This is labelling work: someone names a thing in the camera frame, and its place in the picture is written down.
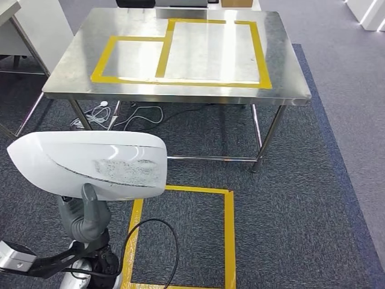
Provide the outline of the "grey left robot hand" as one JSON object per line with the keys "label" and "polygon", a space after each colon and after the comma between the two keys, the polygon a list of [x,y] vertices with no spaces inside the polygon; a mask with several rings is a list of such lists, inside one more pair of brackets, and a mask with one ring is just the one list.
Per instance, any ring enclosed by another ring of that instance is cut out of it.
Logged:
{"label": "grey left robot hand", "polygon": [[110,223],[112,213],[105,201],[99,201],[91,184],[81,188],[81,198],[58,196],[59,212],[66,232],[81,243],[100,237]]}

